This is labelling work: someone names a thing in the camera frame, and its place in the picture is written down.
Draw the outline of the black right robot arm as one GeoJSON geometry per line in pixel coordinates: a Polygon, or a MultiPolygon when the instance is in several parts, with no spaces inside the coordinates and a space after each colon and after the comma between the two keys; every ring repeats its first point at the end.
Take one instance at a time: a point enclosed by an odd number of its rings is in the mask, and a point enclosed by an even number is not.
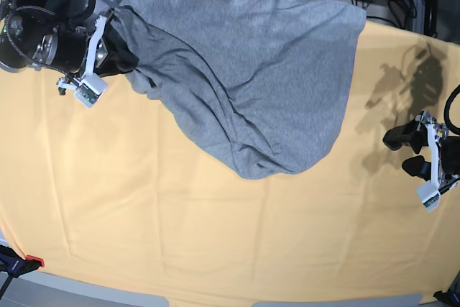
{"type": "Polygon", "coordinates": [[[96,30],[88,20],[95,8],[96,0],[87,0],[76,14],[70,12],[70,0],[1,0],[1,68],[11,73],[47,68],[72,80],[94,58],[94,71],[101,77],[133,71],[139,60],[111,26],[113,11],[90,53],[96,30]]]}

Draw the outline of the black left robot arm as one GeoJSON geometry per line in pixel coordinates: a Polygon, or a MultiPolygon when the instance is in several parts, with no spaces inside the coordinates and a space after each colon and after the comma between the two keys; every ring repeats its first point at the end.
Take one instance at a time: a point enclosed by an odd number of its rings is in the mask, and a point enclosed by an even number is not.
{"type": "Polygon", "coordinates": [[[443,108],[443,121],[422,111],[404,125],[388,130],[382,141],[392,151],[409,147],[413,156],[402,163],[413,177],[436,183],[440,190],[459,182],[459,88],[448,96],[443,108]]]}

